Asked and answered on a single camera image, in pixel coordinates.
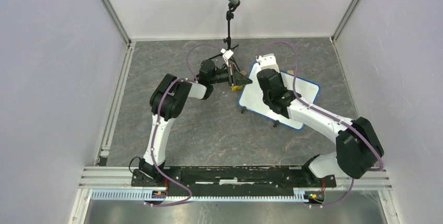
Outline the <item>blue framed whiteboard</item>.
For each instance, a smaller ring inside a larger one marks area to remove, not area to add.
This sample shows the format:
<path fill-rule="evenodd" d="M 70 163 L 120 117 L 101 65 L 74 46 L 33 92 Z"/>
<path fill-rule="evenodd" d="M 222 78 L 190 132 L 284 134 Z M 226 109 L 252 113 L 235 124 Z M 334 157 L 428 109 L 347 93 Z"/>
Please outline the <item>blue framed whiteboard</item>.
<path fill-rule="evenodd" d="M 248 78 L 252 80 L 252 83 L 244 86 L 238 100 L 239 106 L 242 110 L 249 110 L 272 121 L 278 121 L 279 124 L 301 130 L 304 124 L 290 119 L 289 109 L 284 109 L 285 105 L 289 105 L 290 100 L 296 101 L 292 88 L 294 76 L 282 70 L 281 80 L 285 88 L 278 87 L 276 92 L 267 92 L 262 90 L 257 80 L 257 73 L 260 70 L 261 67 L 257 62 L 251 66 Z"/>

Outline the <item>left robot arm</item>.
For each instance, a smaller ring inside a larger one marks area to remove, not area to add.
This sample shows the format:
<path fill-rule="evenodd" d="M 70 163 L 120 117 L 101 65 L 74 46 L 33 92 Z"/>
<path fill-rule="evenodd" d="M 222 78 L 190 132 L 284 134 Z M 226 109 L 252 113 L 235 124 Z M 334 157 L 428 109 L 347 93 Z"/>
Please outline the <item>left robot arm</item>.
<path fill-rule="evenodd" d="M 166 74 L 152 94 L 153 126 L 148 147 L 140 159 L 135 175 L 140 175 L 151 186 L 164 180 L 163 167 L 166 161 L 166 145 L 175 119 L 181 114 L 188 98 L 206 100 L 212 94 L 213 84 L 228 83 L 233 89 L 251 84 L 252 80 L 237 71 L 231 63 L 219 68 L 213 60 L 204 60 L 196 80 L 178 78 Z"/>

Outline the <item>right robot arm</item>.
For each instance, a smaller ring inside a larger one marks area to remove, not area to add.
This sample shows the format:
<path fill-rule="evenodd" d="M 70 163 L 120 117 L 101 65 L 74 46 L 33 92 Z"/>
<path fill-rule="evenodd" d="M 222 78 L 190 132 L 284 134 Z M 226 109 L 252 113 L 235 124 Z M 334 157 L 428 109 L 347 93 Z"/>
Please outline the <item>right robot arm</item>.
<path fill-rule="evenodd" d="M 262 100 L 272 112 L 311 127 L 335 144 L 334 152 L 305 163 L 301 178 L 307 186 L 316 186 L 328 175 L 360 179 L 367 171 L 383 169 L 384 151 L 367 119 L 352 120 L 316 106 L 286 88 L 281 73 L 274 69 L 259 71 L 257 79 Z"/>

